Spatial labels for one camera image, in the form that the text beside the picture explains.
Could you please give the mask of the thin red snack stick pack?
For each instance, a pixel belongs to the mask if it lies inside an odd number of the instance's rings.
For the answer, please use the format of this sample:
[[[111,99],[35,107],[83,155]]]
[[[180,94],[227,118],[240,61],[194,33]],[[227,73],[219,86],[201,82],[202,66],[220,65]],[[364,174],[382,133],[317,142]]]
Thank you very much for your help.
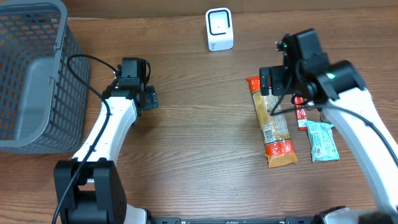
[[[295,116],[297,120],[298,130],[306,131],[307,130],[307,113],[305,108],[302,106],[304,103],[304,99],[299,96],[294,97],[294,106],[295,106]]]

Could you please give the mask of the long red orange spaghetti pack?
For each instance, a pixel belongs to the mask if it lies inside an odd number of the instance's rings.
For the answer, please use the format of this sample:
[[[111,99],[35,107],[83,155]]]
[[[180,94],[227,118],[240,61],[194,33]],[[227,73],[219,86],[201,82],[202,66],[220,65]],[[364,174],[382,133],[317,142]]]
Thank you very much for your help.
[[[271,90],[269,90],[269,95],[262,96],[259,77],[248,77],[246,81],[249,84],[261,128],[268,167],[275,168],[295,164],[298,158],[285,116],[283,114],[271,115],[279,97],[272,95]]]

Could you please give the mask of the teal orange snack packet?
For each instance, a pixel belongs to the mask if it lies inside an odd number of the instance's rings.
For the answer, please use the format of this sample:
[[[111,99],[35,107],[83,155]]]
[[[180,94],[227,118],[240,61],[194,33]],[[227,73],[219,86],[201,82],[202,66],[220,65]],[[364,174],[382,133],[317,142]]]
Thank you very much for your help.
[[[308,139],[311,145],[312,162],[335,161],[340,158],[330,123],[306,121]]]

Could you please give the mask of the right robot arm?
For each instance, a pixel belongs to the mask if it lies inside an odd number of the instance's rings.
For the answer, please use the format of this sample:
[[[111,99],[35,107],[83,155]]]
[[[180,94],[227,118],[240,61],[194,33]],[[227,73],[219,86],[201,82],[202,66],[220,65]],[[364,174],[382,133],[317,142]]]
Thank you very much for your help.
[[[259,70],[262,95],[295,93],[312,101],[340,132],[363,171],[377,209],[339,206],[313,223],[397,223],[397,143],[382,122],[365,81],[354,65],[330,63],[315,29],[285,34],[276,43],[283,64]]]

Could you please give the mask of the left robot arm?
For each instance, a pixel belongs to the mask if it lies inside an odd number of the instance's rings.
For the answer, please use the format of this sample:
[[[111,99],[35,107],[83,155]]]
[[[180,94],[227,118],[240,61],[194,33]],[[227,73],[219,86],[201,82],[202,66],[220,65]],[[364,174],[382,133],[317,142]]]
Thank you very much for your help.
[[[149,61],[124,57],[112,69],[114,80],[99,93],[101,111],[86,141],[69,161],[58,161],[54,181],[58,205],[52,222],[154,223],[147,209],[128,204],[116,164],[130,127],[143,111],[159,106],[149,85]]]

